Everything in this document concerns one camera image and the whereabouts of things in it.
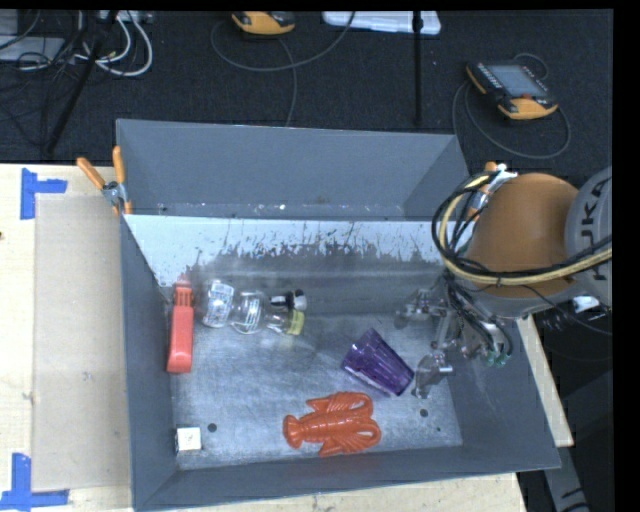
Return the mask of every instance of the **purple plastic cup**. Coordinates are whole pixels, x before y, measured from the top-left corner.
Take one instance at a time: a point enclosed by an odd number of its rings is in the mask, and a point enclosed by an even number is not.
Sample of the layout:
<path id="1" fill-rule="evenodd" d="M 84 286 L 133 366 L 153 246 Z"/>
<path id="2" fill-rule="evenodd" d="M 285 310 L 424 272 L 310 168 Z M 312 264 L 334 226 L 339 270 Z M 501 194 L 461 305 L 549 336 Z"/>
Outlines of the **purple plastic cup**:
<path id="1" fill-rule="evenodd" d="M 414 376 L 413 370 L 373 328 L 351 345 L 341 366 L 367 384 L 396 396 L 407 389 Z"/>

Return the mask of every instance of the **handheld device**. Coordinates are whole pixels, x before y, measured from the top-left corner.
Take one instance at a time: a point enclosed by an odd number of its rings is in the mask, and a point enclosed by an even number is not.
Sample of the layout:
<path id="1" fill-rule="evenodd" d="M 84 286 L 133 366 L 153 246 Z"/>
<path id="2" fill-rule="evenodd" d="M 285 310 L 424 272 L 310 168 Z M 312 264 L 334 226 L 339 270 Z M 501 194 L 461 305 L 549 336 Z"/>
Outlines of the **handheld device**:
<path id="1" fill-rule="evenodd" d="M 473 85 L 509 119 L 539 119 L 558 109 L 547 86 L 514 60 L 474 62 L 466 69 Z"/>

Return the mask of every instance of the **electronic device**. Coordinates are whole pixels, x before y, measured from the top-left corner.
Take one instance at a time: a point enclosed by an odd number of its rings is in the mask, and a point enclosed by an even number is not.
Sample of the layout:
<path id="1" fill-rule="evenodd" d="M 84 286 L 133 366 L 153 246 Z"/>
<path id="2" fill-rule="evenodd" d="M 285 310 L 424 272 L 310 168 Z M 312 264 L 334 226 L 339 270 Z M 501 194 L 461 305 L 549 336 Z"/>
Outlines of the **electronic device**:
<path id="1" fill-rule="evenodd" d="M 233 11 L 233 22 L 247 34 L 279 36 L 296 26 L 293 11 Z"/>
<path id="2" fill-rule="evenodd" d="M 539 119 L 558 109 L 547 86 L 514 60 L 469 63 L 466 70 L 476 89 L 509 119 Z"/>

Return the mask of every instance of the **red toy lobster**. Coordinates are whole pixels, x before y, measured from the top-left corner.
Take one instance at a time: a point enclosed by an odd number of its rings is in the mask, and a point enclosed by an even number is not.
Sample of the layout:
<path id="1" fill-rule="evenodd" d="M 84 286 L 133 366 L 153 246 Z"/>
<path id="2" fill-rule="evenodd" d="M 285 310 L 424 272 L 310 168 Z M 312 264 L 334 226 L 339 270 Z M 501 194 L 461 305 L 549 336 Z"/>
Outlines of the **red toy lobster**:
<path id="1" fill-rule="evenodd" d="M 318 455 L 327 457 L 359 452 L 380 441 L 380 427 L 371 419 L 373 402 L 364 393 L 335 393 L 307 400 L 307 405 L 314 412 L 299 420 L 290 414 L 284 419 L 282 432 L 292 448 L 303 441 L 323 443 Z"/>

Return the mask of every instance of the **orange device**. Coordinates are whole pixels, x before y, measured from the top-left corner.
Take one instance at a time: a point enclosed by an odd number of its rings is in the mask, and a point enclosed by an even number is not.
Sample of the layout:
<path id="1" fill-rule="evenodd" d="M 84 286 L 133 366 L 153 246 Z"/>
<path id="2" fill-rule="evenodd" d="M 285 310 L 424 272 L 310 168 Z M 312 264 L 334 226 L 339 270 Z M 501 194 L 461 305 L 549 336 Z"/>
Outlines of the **orange device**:
<path id="1" fill-rule="evenodd" d="M 539 119 L 558 109 L 547 86 L 527 66 L 514 60 L 473 62 L 466 70 L 476 89 L 491 98 L 509 119 Z"/>
<path id="2" fill-rule="evenodd" d="M 247 34 L 279 36 L 296 26 L 292 11 L 233 11 L 231 19 Z"/>
<path id="3" fill-rule="evenodd" d="M 193 360 L 193 290 L 184 276 L 175 285 L 170 329 L 167 371 L 189 373 Z"/>

